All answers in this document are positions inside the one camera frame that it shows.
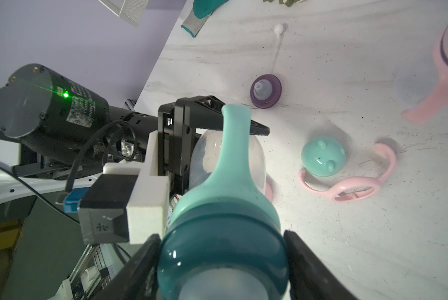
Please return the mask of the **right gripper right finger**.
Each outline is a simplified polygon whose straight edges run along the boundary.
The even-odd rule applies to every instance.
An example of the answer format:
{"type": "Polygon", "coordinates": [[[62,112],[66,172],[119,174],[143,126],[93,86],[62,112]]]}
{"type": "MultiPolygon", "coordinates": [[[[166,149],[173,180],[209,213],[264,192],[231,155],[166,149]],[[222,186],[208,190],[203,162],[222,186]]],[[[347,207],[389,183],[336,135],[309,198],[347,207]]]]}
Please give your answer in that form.
{"type": "Polygon", "coordinates": [[[357,300],[329,271],[300,236],[284,232],[290,267],[290,297],[293,300],[357,300]]]}

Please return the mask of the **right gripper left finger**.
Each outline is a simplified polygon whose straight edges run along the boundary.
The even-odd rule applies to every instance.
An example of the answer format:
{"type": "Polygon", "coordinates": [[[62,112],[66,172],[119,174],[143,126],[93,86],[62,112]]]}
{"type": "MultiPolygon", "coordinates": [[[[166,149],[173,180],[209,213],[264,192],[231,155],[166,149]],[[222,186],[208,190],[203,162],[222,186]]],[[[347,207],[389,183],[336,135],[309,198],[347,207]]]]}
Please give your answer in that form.
{"type": "Polygon", "coordinates": [[[157,264],[161,239],[151,235],[96,300],[156,300],[157,264]]]}

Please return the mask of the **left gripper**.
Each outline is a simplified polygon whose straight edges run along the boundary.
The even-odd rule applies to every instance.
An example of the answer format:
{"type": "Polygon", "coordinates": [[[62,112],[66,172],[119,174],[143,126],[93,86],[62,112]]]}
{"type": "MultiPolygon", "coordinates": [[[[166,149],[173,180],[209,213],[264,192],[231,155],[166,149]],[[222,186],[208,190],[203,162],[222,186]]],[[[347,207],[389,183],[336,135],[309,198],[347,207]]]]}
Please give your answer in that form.
{"type": "MultiPolygon", "coordinates": [[[[221,131],[222,107],[215,96],[181,98],[158,110],[158,174],[170,179],[170,194],[189,189],[190,162],[200,135],[197,129],[221,131]]],[[[251,120],[250,135],[268,136],[270,128],[251,120]]]]}

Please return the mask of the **clear baby bottle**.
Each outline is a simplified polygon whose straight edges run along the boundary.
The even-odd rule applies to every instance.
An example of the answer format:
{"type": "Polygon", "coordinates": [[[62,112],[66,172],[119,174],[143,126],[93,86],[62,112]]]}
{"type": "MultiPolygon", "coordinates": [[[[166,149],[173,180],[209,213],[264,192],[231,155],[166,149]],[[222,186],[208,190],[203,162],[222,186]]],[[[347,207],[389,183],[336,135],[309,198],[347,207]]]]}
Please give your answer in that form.
{"type": "Polygon", "coordinates": [[[396,100],[406,109],[416,107],[434,89],[437,71],[431,61],[413,62],[400,68],[393,88],[396,100]]]}
{"type": "MultiPolygon", "coordinates": [[[[256,136],[249,136],[246,162],[250,176],[257,189],[264,195],[268,190],[264,150],[256,136]]],[[[229,155],[230,146],[223,145],[221,131],[208,130],[196,142],[191,155],[189,190],[203,184],[220,166],[236,167],[244,170],[244,152],[229,155]]]]}

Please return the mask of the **teal nipple collar with straw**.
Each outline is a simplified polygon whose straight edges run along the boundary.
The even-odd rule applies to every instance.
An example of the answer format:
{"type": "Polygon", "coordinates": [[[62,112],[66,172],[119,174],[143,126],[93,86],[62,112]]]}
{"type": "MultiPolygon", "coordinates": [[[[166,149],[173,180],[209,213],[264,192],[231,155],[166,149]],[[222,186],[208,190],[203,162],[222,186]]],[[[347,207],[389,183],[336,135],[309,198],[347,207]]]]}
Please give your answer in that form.
{"type": "Polygon", "coordinates": [[[259,210],[205,204],[170,226],[157,280],[165,300],[280,300],[289,280],[286,245],[259,210]]]}

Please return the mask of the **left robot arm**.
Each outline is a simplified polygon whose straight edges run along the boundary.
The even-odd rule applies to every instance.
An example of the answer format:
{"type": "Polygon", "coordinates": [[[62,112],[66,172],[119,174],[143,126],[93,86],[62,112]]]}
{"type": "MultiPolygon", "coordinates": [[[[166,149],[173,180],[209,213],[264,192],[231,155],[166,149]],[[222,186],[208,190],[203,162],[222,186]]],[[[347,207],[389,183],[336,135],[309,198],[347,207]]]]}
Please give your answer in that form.
{"type": "Polygon", "coordinates": [[[113,140],[125,125],[124,141],[135,161],[144,160],[148,137],[158,131],[158,170],[171,173],[171,193],[182,195],[189,189],[196,130],[222,130],[223,105],[214,96],[181,98],[149,116],[110,106],[52,69],[28,64],[0,88],[0,141],[24,147],[23,159],[12,168],[15,176],[66,180],[85,145],[89,148],[80,160],[78,178],[101,172],[106,155],[126,156],[123,143],[113,140]]]}

